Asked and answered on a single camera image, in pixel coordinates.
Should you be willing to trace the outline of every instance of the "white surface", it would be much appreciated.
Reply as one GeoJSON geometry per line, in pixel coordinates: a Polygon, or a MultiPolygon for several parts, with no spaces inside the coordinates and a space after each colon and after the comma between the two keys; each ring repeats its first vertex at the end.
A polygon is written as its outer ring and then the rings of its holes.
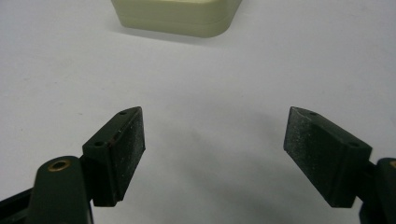
{"type": "Polygon", "coordinates": [[[141,105],[147,150],[95,223],[359,223],[283,151],[289,107],[395,157],[396,2],[244,0],[201,39],[126,29],[109,0],[0,0],[0,200],[141,105]]]}

